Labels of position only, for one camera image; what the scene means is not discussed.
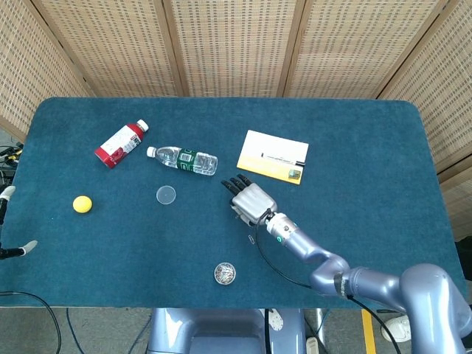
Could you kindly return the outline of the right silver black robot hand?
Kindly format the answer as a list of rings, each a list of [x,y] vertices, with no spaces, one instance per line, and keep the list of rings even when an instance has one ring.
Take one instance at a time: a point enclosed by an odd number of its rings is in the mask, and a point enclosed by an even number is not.
[[[277,202],[258,184],[243,174],[221,181],[232,194],[229,205],[239,219],[249,226],[260,225],[269,214],[277,211]]]

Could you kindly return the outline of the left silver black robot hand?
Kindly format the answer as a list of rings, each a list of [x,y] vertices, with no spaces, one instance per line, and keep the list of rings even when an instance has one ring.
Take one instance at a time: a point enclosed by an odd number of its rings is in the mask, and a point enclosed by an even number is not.
[[[15,193],[15,190],[16,187],[13,185],[1,186],[1,226],[4,224],[4,217],[6,215],[8,202]],[[5,260],[13,257],[23,257],[26,254],[29,254],[37,245],[37,240],[31,240],[24,246],[17,248],[5,249],[3,246],[1,246],[1,259]]]

